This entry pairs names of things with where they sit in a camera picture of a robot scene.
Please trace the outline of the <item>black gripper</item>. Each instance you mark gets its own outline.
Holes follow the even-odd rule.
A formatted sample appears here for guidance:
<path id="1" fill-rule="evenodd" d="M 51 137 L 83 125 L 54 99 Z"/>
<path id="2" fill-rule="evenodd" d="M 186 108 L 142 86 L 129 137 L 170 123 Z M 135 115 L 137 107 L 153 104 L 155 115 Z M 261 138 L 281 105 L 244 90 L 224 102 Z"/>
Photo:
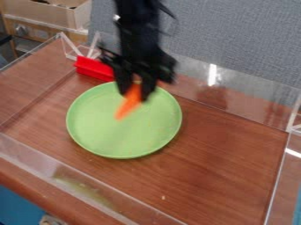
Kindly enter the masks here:
<path id="1" fill-rule="evenodd" d="M 117 16 L 114 24 L 119 33 L 119 53 L 107 50 L 102 61 L 111 66 L 118 90 L 125 95 L 133 84 L 133 74 L 141 76 L 141 100 L 146 101 L 155 91 L 158 79 L 171 83 L 177 65 L 173 57 L 161 48 L 161 12 L 173 19 L 170 9 L 161 0 L 112 0 Z"/>

